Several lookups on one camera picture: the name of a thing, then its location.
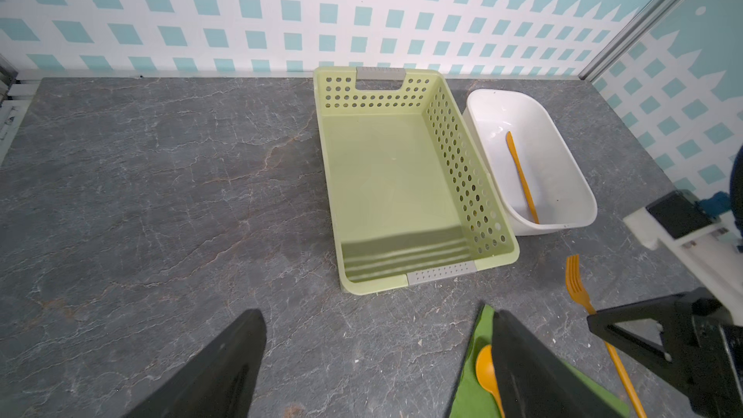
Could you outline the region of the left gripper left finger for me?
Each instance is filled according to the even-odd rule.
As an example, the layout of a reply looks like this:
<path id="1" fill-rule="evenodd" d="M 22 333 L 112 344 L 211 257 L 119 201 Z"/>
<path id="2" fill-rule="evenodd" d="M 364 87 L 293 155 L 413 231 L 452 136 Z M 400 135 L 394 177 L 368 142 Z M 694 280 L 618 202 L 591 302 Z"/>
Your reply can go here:
<path id="1" fill-rule="evenodd" d="M 266 340 L 261 311 L 245 311 L 127 416 L 246 417 Z"/>

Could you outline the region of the orange plastic spoon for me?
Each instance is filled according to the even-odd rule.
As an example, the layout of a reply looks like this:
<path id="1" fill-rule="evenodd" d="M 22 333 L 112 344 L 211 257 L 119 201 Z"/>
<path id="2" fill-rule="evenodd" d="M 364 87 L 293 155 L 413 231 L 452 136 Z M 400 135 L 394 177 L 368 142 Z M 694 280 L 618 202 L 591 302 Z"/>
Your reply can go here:
<path id="1" fill-rule="evenodd" d="M 502 400 L 495 375 L 495 365 L 493 365 L 493 351 L 491 345 L 487 344 L 478 353 L 475 362 L 476 379 L 479 385 L 487 391 L 495 400 L 499 416 L 504 417 L 505 413 L 502 406 Z"/>

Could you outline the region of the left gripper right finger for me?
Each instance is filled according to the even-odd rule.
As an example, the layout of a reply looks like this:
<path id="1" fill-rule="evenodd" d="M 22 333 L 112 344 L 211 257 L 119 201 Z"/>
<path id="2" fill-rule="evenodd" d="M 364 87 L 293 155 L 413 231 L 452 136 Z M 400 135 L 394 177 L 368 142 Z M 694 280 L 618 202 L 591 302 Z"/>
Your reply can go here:
<path id="1" fill-rule="evenodd" d="M 507 311 L 493 314 L 491 350 L 507 417 L 621 416 Z"/>

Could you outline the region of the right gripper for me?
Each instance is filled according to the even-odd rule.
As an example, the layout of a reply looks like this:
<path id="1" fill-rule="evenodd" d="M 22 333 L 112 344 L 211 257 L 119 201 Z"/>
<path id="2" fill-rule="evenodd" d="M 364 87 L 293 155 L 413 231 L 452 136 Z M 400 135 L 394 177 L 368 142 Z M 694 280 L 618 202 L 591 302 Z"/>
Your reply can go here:
<path id="1" fill-rule="evenodd" d="M 696 414 L 742 415 L 742 327 L 709 290 L 603 309 L 587 324 L 669 385 L 687 386 Z"/>

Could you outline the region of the orange plastic fork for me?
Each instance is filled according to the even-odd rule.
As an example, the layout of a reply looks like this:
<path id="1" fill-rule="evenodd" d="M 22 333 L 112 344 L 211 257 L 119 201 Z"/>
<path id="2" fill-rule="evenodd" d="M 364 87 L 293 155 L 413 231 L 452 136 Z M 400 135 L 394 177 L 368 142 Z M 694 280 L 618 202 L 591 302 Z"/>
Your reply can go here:
<path id="1" fill-rule="evenodd" d="M 565 284 L 571 299 L 581 305 L 588 315 L 596 315 L 597 311 L 592 305 L 590 295 L 582 283 L 582 276 L 580 276 L 579 255 L 571 255 L 566 259 Z M 644 405 L 642 404 L 634 384 L 619 357 L 617 349 L 608 342 L 605 342 L 605 345 L 609 352 L 609 357 L 611 358 L 611 361 L 613 361 L 613 365 L 615 365 L 617 375 L 619 376 L 637 416 L 640 418 L 647 418 Z"/>

